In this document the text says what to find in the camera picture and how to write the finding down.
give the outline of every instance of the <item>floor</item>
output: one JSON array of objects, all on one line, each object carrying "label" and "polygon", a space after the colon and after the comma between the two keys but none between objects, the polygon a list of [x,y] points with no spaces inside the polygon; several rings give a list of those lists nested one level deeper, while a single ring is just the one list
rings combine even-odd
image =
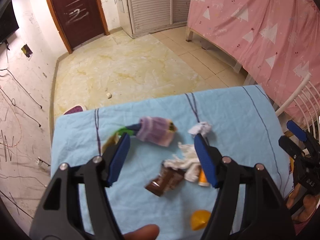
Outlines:
[{"label": "floor", "polygon": [[186,42],[185,27],[180,27],[136,39],[119,31],[86,44],[59,64],[55,119],[79,103],[94,109],[241,86],[246,73],[233,72],[219,51],[201,48],[204,42],[196,35]]}]

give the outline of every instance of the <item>hand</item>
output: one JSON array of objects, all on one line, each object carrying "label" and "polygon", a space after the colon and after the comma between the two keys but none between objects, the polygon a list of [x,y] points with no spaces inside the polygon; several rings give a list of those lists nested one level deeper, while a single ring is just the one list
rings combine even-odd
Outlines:
[{"label": "hand", "polygon": [[[294,187],[294,190],[292,191],[287,201],[287,208],[291,208],[293,206],[294,199],[297,197],[300,187],[301,187],[301,184],[299,183]],[[293,220],[298,222],[304,222],[308,220],[313,214],[313,212],[316,210],[316,206],[319,202],[319,198],[320,198],[319,195],[317,196],[306,195],[303,198],[304,211],[302,211],[298,216],[294,217]]]},{"label": "hand", "polygon": [[125,234],[125,240],[155,240],[159,235],[159,227],[157,225],[147,225],[136,231]]}]

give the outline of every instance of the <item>chair backrest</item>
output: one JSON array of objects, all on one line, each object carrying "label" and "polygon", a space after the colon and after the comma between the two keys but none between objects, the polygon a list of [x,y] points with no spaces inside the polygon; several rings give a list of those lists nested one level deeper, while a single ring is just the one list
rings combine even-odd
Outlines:
[{"label": "chair backrest", "polygon": [[294,102],[303,115],[303,125],[306,125],[310,132],[309,122],[311,122],[313,135],[316,137],[315,121],[317,122],[318,132],[320,132],[320,93],[310,82],[310,77],[311,74],[308,73],[292,95],[278,110],[276,110],[276,115],[279,116],[292,102]]}]

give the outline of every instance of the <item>black screen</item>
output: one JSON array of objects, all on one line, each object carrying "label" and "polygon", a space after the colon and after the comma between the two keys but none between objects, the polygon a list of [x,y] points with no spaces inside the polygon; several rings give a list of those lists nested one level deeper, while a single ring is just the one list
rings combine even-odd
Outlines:
[{"label": "black screen", "polygon": [[18,29],[19,26],[14,15],[11,1],[0,18],[0,43],[6,40],[11,34],[13,34]]}]

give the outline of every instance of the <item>brown wrapper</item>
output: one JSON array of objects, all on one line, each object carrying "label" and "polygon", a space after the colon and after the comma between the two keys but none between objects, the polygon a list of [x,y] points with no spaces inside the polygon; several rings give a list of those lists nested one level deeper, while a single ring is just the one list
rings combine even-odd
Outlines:
[{"label": "brown wrapper", "polygon": [[162,164],[159,175],[146,185],[145,188],[157,196],[162,196],[168,190],[175,189],[183,180],[184,174],[185,171],[183,170],[166,168]]}]

